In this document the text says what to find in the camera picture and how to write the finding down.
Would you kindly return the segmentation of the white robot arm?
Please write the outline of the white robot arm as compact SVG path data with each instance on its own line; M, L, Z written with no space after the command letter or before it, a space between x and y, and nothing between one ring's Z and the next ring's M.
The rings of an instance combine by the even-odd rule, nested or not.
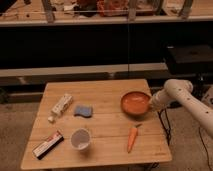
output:
M192 95L193 84L188 80L168 79L163 89L155 93L149 100L151 110L166 108L171 102L177 101L213 138L213 109Z

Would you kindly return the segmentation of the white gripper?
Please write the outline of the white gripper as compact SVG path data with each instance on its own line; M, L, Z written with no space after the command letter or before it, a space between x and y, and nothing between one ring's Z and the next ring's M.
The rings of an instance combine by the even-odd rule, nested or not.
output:
M163 103L158 99L157 95L154 94L149 100L150 110L161 110L164 108Z

